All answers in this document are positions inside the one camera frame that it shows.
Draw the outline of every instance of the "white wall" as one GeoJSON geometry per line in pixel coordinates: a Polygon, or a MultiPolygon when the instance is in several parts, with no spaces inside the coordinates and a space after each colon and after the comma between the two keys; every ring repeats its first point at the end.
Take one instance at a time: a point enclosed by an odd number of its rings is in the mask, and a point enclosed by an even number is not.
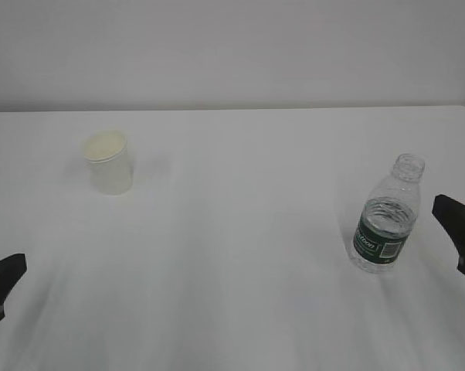
{"type": "Polygon", "coordinates": [[[465,0],[0,0],[0,110],[465,104],[465,0]]]}

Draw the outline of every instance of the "green label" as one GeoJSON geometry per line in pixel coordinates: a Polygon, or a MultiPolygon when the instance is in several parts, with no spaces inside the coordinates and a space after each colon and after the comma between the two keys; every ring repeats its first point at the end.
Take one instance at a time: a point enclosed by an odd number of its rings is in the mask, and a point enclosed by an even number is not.
{"type": "Polygon", "coordinates": [[[370,230],[360,219],[353,245],[366,260],[375,264],[389,264],[397,259],[407,238],[407,236],[401,238],[382,237],[370,230]]]}

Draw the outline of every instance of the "plastic bottle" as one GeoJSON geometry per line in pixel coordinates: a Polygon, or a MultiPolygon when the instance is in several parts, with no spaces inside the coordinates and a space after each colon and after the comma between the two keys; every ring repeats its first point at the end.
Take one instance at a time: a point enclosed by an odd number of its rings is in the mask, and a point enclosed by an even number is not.
{"type": "Polygon", "coordinates": [[[418,216],[424,169],[421,158],[400,155],[390,174],[370,193],[348,251],[362,270],[382,273],[394,266],[418,216]]]}

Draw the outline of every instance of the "bottle neck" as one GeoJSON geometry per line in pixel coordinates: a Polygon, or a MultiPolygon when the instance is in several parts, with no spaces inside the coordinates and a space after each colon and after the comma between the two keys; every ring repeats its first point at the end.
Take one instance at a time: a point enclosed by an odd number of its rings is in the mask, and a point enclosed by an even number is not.
{"type": "Polygon", "coordinates": [[[400,155],[391,170],[391,175],[406,183],[417,184],[421,180],[425,162],[415,155],[400,155]]]}

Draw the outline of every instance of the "cup rim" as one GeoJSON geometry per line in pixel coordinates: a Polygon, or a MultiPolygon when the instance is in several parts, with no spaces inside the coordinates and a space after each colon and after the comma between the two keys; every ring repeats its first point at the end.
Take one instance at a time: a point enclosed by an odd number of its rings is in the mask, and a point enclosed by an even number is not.
{"type": "Polygon", "coordinates": [[[83,143],[83,157],[85,158],[85,160],[87,160],[90,163],[108,162],[110,160],[115,159],[116,157],[119,157],[124,152],[124,150],[126,150],[126,148],[127,148],[127,137],[126,137],[126,135],[124,135],[124,133],[122,131],[119,131],[119,130],[99,131],[99,132],[89,136],[89,138],[87,138],[85,140],[85,142],[83,143]],[[108,135],[108,134],[115,134],[115,135],[119,136],[120,139],[124,140],[121,148],[118,149],[113,154],[111,154],[110,156],[107,156],[107,157],[98,158],[98,159],[89,157],[87,155],[87,149],[88,149],[88,147],[90,145],[90,142],[94,141],[97,137],[101,137],[101,136],[108,135]]]}

